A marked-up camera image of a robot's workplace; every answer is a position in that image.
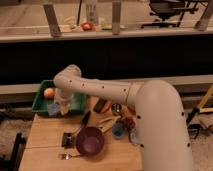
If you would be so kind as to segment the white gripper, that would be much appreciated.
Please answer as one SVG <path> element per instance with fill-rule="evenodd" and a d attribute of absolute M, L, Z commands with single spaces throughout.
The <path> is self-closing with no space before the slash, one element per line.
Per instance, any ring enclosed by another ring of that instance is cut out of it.
<path fill-rule="evenodd" d="M 60 109 L 62 115 L 66 115 L 69 112 L 69 107 L 67 105 L 71 104 L 72 99 L 72 93 L 59 88 L 55 89 L 54 102 L 62 106 Z"/>

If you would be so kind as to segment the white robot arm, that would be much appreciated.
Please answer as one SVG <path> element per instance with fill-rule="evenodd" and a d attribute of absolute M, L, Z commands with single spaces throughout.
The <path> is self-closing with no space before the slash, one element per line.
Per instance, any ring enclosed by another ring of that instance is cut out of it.
<path fill-rule="evenodd" d="M 55 100 L 62 106 L 80 92 L 134 109 L 144 171 L 194 171 L 183 104 L 170 83 L 86 79 L 78 66 L 69 65 L 54 76 L 54 84 Z"/>

